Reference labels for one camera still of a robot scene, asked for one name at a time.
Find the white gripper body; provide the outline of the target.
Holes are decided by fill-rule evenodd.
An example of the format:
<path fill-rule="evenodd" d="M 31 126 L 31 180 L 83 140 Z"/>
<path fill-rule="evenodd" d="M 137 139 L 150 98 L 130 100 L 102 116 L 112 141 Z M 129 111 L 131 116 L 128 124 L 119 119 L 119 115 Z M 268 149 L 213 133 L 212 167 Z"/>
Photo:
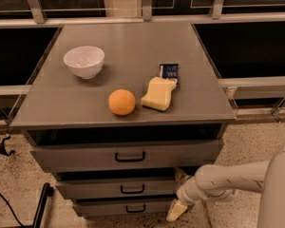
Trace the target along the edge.
<path fill-rule="evenodd" d="M 196 179 L 191 177 L 179 186 L 177 198 L 182 204 L 194 205 L 197 201 L 208 200 L 208 195 L 198 187 Z"/>

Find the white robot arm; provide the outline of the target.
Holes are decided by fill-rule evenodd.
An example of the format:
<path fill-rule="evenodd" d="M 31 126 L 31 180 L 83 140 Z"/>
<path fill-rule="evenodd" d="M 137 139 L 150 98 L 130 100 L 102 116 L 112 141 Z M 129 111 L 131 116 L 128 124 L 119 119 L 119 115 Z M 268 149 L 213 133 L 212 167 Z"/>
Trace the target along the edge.
<path fill-rule="evenodd" d="M 206 164 L 193 176 L 175 170 L 177 197 L 166 219 L 174 221 L 199 200 L 232 201 L 238 190 L 261 195 L 257 228 L 285 228 L 285 143 L 268 161 L 241 165 Z"/>

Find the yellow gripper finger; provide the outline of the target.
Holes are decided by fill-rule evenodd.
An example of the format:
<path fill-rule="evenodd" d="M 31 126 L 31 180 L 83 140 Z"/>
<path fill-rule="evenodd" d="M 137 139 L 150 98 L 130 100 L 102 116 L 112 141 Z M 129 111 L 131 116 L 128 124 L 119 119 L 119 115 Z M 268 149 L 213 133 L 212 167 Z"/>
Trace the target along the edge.
<path fill-rule="evenodd" d="M 183 169 L 175 167 L 174 168 L 174 172 L 175 172 L 175 181 L 177 183 L 183 184 L 184 182 L 186 182 L 188 179 L 191 178 L 190 175 L 188 175 Z"/>
<path fill-rule="evenodd" d="M 180 202 L 178 199 L 173 199 L 166 216 L 169 222 L 176 221 L 188 208 L 187 204 Z"/>

